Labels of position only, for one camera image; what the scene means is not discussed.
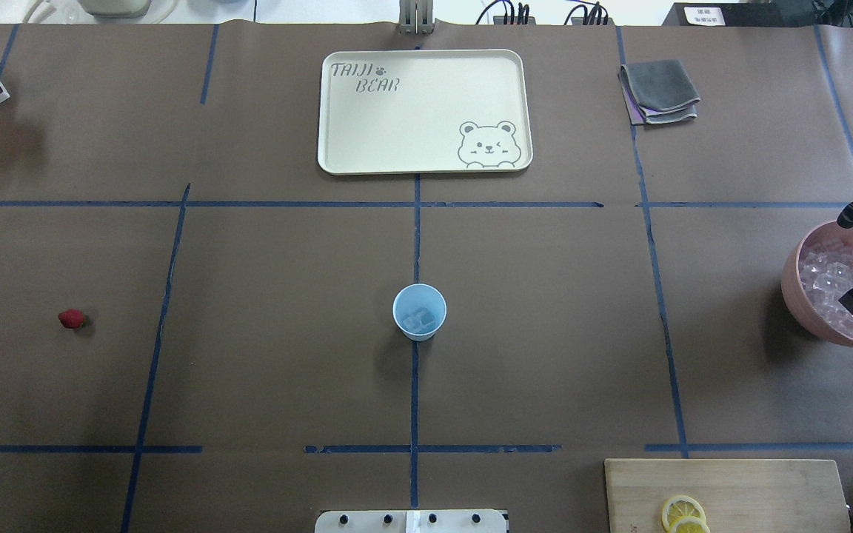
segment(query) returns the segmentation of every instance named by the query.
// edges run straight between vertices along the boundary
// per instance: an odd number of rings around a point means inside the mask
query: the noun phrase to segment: tray
[[[335,52],[321,65],[318,164],[326,172],[503,172],[531,162],[514,51]]]

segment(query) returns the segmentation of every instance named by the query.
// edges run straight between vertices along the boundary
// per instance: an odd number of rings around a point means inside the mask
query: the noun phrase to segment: cup
[[[412,284],[393,299],[393,321],[411,341],[426,341],[446,320],[446,300],[429,284]]]

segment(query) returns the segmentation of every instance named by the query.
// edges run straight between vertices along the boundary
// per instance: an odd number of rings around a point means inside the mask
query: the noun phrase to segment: pink object
[[[795,320],[812,334],[815,334],[816,337],[835,344],[853,347],[853,338],[835,330],[825,322],[825,318],[820,317],[815,311],[809,301],[809,296],[802,287],[802,281],[799,279],[798,258],[802,250],[805,247],[813,246],[815,243],[831,239],[841,240],[846,245],[851,246],[853,244],[853,227],[852,229],[843,229],[838,226],[837,222],[826,222],[809,232],[802,239],[802,242],[798,243],[798,246],[792,250],[789,259],[786,260],[785,269],[782,271],[782,296],[785,298],[785,304],[789,311],[792,311],[792,316],[795,316]]]

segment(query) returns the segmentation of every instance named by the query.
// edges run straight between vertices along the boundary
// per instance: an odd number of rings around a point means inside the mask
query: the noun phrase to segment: lemon
[[[685,494],[678,494],[670,498],[660,509],[660,522],[663,524],[664,530],[670,531],[673,524],[683,517],[698,518],[702,523],[706,523],[706,513],[703,512],[703,506]]]
[[[695,516],[684,516],[674,522],[667,533],[710,533],[710,527]]]

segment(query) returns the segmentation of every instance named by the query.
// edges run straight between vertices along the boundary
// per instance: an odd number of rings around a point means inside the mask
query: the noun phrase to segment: metal bracket
[[[433,0],[400,0],[400,33],[433,33]]]
[[[494,509],[322,512],[315,533],[509,533],[509,513]]]

